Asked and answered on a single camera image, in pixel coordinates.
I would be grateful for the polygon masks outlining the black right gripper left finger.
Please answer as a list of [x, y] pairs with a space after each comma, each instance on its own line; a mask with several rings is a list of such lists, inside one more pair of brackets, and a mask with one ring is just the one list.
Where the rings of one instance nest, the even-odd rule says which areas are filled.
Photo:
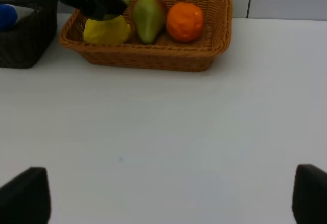
[[48, 223], [51, 195], [47, 170], [30, 167], [1, 186], [1, 223]]

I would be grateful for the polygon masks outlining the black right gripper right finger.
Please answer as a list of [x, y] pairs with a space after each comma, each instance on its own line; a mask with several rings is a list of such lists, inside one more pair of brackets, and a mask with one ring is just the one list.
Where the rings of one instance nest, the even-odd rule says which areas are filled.
[[296, 223], [326, 224], [326, 172], [312, 164], [296, 168], [292, 212]]

